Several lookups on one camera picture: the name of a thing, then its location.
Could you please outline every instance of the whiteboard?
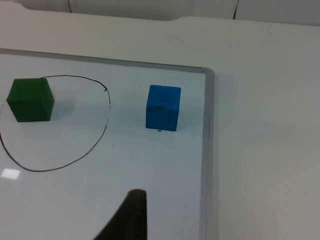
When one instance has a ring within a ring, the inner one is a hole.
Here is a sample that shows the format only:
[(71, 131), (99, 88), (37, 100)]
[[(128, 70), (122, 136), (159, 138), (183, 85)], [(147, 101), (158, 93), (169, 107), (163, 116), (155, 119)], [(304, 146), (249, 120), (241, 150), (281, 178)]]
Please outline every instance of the whiteboard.
[[(0, 149), (1, 239), (89, 240), (128, 191), (147, 193), (148, 239), (199, 239), (206, 76), (202, 73), (0, 54), (0, 131), (15, 165)], [(5, 102), (13, 80), (49, 75), (51, 121), (16, 122)], [(176, 132), (145, 128), (149, 86), (181, 88)]]

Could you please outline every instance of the block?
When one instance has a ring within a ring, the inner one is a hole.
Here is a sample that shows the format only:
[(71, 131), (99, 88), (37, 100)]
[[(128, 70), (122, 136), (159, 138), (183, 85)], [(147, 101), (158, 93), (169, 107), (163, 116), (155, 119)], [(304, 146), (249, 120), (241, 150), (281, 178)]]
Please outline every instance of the block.
[(150, 85), (146, 103), (147, 129), (176, 131), (180, 107), (181, 88)]
[(15, 79), (6, 101), (19, 123), (49, 121), (55, 103), (45, 78)]

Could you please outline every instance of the green cube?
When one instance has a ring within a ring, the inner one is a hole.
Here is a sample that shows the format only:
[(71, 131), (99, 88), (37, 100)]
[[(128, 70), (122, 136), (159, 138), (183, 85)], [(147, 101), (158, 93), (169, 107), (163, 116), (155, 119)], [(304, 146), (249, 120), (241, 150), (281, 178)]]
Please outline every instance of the green cube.
[(55, 103), (46, 78), (15, 79), (6, 101), (19, 123), (50, 121)]

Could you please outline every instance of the dark object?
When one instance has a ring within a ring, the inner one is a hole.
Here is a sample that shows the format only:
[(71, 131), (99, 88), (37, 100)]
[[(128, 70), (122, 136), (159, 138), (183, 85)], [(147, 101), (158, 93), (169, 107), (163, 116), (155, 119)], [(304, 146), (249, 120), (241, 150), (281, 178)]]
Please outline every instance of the dark object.
[(180, 95), (180, 87), (151, 85), (146, 103), (145, 127), (176, 131)]
[(147, 240), (147, 193), (128, 192), (119, 209), (94, 240)]
[(46, 78), (15, 79), (6, 101), (19, 123), (50, 121), (55, 102)]

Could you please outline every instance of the table surface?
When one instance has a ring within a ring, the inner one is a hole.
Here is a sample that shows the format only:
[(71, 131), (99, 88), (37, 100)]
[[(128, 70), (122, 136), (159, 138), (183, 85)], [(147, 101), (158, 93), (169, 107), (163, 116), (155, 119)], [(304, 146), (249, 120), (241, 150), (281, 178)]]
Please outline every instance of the table surface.
[(162, 22), (1, 2), (0, 32), (0, 49), (215, 70), (207, 239), (319, 238), (319, 27)]

